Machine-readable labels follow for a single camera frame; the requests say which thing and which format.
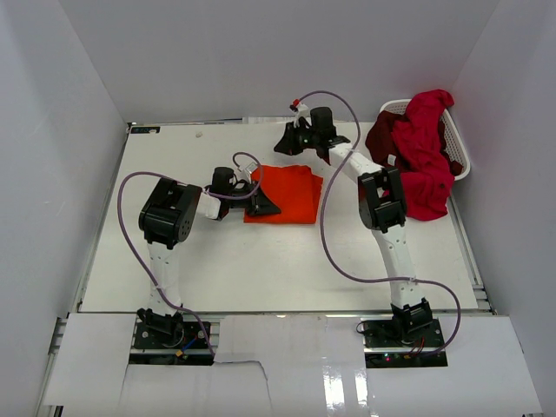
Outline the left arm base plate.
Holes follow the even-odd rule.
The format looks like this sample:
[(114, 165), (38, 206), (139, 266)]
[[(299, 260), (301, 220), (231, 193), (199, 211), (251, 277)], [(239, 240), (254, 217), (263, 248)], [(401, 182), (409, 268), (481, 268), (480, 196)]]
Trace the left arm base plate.
[(173, 336), (137, 322), (129, 353), (131, 365), (211, 366), (207, 338), (197, 321), (185, 321)]

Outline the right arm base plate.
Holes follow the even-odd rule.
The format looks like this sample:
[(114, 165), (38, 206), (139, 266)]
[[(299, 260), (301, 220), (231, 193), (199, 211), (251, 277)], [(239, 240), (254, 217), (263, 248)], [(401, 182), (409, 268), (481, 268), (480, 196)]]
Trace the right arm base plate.
[(411, 334), (404, 334), (394, 320), (364, 320), (355, 331), (363, 337), (367, 369), (447, 367), (444, 351), (433, 351), (444, 345), (438, 319)]

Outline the orange t shirt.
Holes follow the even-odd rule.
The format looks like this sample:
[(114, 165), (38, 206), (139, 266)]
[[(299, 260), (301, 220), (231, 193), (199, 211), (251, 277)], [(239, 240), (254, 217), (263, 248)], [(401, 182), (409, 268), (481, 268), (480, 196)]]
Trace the orange t shirt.
[(244, 214), (245, 223), (315, 224), (323, 178), (306, 165), (263, 165), (261, 190), (280, 210), (275, 215)]

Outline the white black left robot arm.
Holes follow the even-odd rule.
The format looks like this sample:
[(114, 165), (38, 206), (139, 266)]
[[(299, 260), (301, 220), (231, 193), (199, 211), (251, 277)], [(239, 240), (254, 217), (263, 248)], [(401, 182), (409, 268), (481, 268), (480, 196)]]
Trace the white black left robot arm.
[(151, 282), (149, 307), (138, 316), (149, 333), (166, 348), (189, 341), (192, 334), (183, 324), (179, 292), (179, 245), (189, 237), (197, 215), (222, 220), (231, 209), (247, 215), (279, 215), (281, 209), (248, 177), (237, 180), (231, 168), (214, 170), (211, 183), (205, 188), (182, 185), (161, 178), (144, 204), (138, 219), (148, 243)]

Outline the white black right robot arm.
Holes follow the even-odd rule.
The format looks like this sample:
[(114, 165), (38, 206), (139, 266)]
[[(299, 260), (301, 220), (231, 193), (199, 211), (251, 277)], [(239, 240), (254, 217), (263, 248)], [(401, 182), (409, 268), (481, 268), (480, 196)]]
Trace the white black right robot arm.
[(290, 105), (295, 119), (287, 122), (274, 151), (297, 156), (313, 149), (328, 165), (335, 168), (321, 201), (325, 214), (328, 194), (336, 177), (342, 173), (357, 185), (358, 212), (362, 224), (371, 231), (378, 244), (387, 276), (364, 279), (341, 271), (350, 281), (366, 284), (388, 283), (393, 313), (392, 334), (405, 347), (423, 338), (433, 323), (430, 304), (419, 287), (406, 237), (407, 202), (400, 173), (385, 168), (356, 150), (334, 126), (328, 107), (309, 109), (301, 101)]

